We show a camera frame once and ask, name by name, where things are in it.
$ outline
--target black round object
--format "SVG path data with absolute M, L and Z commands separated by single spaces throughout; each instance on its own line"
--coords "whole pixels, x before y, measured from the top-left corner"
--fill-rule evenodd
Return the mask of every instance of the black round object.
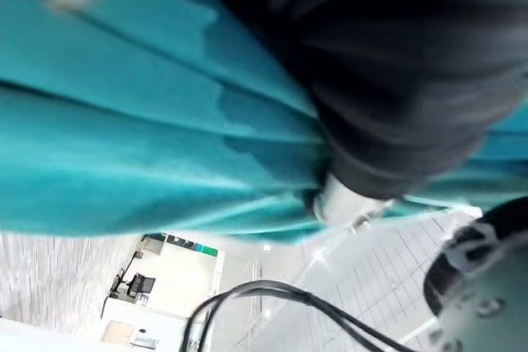
M 486 244 L 485 236 L 479 231 L 479 223 L 491 225 L 500 243 L 519 232 L 526 231 L 528 229 L 528 197 L 514 199 L 497 206 L 469 226 L 461 228 L 444 245 L 442 252 L 427 271 L 423 282 L 425 299 L 436 316 L 440 315 L 443 308 L 441 297 L 447 294 L 453 284 L 464 278 L 464 273 L 448 261 L 446 252 L 462 243 L 481 240 L 483 243 L 480 247 L 466 251 L 467 261 L 478 265 L 485 262 L 489 254 L 496 248 L 496 246 Z M 463 296 L 462 300 L 464 298 L 471 299 L 471 296 Z

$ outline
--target black sleeve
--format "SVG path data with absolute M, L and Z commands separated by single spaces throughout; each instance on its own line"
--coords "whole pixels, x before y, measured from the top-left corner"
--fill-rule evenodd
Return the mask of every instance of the black sleeve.
M 278 55 L 315 94 L 332 173 L 361 195 L 459 165 L 526 94 L 528 0 L 226 2 L 293 44 Z

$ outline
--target teal garment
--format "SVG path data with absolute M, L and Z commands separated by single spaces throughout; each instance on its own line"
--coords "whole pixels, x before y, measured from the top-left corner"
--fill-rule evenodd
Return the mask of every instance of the teal garment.
M 1 229 L 323 229 L 305 209 L 328 155 L 314 106 L 218 0 L 0 4 Z M 525 107 L 417 195 L 487 208 L 525 194 L 527 136 Z M 431 207 L 412 200 L 387 217 Z

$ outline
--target black cable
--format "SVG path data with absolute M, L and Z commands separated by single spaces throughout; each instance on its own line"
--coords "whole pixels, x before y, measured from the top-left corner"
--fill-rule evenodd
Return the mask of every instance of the black cable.
M 386 345 L 399 350 L 401 352 L 415 352 L 414 350 L 409 349 L 404 345 L 400 345 L 398 342 L 384 336 L 378 331 L 372 329 L 361 321 L 358 321 L 353 316 L 344 312 L 338 307 L 333 306 L 331 303 L 314 296 L 311 293 L 305 292 L 302 289 L 298 289 L 295 286 L 289 284 L 283 284 L 281 282 L 261 280 L 248 282 L 246 284 L 241 284 L 236 288 L 233 288 L 229 292 L 219 294 L 204 303 L 202 303 L 191 315 L 189 321 L 186 324 L 186 329 L 184 331 L 180 352 L 186 352 L 187 346 L 189 344 L 189 339 L 191 336 L 191 328 L 194 324 L 195 319 L 200 315 L 200 313 L 206 309 L 208 306 L 213 305 L 207 320 L 205 321 L 204 328 L 201 332 L 200 344 L 198 351 L 201 352 L 205 346 L 205 341 L 210 329 L 210 325 L 213 322 L 213 319 L 216 313 L 219 310 L 220 305 L 225 303 L 228 299 L 231 298 L 240 298 L 240 297 L 251 297 L 257 295 L 266 295 L 271 297 L 282 298 L 290 301 L 296 301 L 298 303 L 303 303 L 305 305 L 314 307 L 320 312 L 324 313 L 330 317 L 338 326 L 340 326 L 349 336 L 356 340 L 359 344 L 363 345 L 365 348 L 372 352 L 382 352 L 382 349 L 377 347 L 363 337 L 356 330 L 352 329 L 346 324 L 343 319 L 346 319 L 350 323 L 362 329 L 367 334 L 373 336 L 377 340 L 384 342 Z
M 313 297 L 316 298 L 317 300 L 320 300 L 321 303 L 324 303 L 324 304 L 327 304 L 327 305 L 331 306 L 341 317 L 347 319 L 350 323 L 352 323 L 354 326 L 359 327 L 365 333 L 367 333 L 367 334 L 373 336 L 374 338 L 377 338 L 378 340 L 382 341 L 387 346 L 390 346 L 391 348 L 393 348 L 395 350 L 399 350 L 400 352 L 415 352 L 411 348 L 408 348 L 407 346 L 398 343 L 397 341 L 393 340 L 392 338 L 387 337 L 385 334 L 382 334 L 379 331 L 373 329 L 372 327 L 366 325 L 362 321 L 357 320 L 350 313 L 348 313 L 346 311 L 343 311 L 342 309 L 340 309 L 339 307 L 336 307 L 335 305 L 332 305 L 328 301 L 325 301 L 322 298 L 319 298 L 319 297 L 317 297 L 315 295 Z

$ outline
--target gray carpet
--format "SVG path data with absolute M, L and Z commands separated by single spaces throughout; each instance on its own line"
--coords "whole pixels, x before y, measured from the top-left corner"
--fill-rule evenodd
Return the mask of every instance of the gray carpet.
M 68 333 L 90 326 L 138 242 L 0 233 L 0 315 Z

